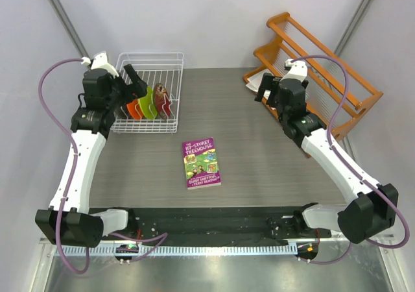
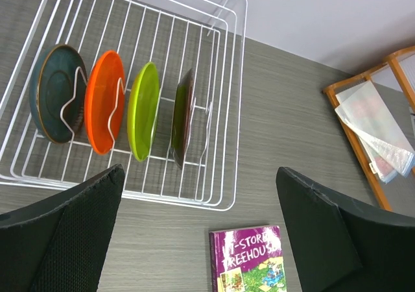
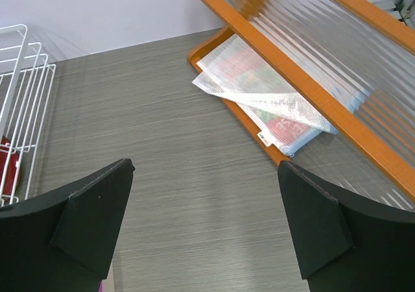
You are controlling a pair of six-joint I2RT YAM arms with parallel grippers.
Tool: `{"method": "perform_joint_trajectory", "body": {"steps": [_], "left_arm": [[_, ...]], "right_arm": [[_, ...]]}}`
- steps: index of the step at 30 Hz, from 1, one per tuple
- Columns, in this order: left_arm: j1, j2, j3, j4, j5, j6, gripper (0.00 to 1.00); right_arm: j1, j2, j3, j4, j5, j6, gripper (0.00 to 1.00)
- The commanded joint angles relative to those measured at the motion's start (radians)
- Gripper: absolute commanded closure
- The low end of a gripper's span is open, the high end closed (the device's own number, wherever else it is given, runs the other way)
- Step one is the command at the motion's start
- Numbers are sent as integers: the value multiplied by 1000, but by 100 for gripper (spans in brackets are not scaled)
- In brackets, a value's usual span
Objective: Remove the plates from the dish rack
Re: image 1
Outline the lime green plate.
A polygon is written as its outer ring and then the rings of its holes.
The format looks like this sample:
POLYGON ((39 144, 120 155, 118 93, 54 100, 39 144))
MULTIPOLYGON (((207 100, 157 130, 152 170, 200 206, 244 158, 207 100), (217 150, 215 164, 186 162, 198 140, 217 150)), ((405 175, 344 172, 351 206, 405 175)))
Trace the lime green plate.
POLYGON ((153 101, 153 90, 151 86, 147 87, 147 94, 144 97, 138 99, 141 111, 145 118, 149 120, 154 120, 158 116, 158 111, 156 110, 154 101, 153 101))

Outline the red floral plate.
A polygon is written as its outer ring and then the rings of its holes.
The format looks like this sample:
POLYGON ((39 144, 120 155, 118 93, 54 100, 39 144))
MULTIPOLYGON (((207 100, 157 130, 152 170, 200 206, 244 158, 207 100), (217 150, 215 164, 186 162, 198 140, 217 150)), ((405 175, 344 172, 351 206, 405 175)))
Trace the red floral plate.
POLYGON ((161 83, 157 83, 154 87, 153 100, 158 115, 163 120, 168 120, 171 115, 171 102, 169 99, 169 94, 165 86, 161 83))

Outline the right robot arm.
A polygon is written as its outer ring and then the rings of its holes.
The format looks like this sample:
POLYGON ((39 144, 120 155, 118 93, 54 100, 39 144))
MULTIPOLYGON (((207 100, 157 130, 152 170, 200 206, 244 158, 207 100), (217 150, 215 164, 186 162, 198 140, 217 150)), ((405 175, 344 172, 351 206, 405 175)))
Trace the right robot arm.
POLYGON ((394 226, 398 191, 392 184, 380 184, 359 167, 329 134, 326 124, 307 110, 305 74, 276 77, 264 73, 256 101, 265 100, 276 109, 285 135, 314 158, 340 190, 345 206, 308 204, 293 220, 301 237, 317 228, 335 230, 354 244, 369 240, 394 226))

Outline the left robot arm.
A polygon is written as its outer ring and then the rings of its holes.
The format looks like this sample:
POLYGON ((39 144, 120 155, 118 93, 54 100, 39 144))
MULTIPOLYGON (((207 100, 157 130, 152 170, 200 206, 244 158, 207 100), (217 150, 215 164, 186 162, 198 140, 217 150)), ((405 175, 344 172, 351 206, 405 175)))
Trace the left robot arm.
POLYGON ((62 179, 48 209, 38 210, 35 223, 53 244, 94 248, 103 236, 117 232, 132 239, 138 223, 125 208, 89 212, 89 193, 99 156, 115 122, 115 110, 147 94, 147 84, 134 68, 124 67, 127 84, 108 68, 93 67, 84 73, 80 107, 67 131, 71 147, 62 179))

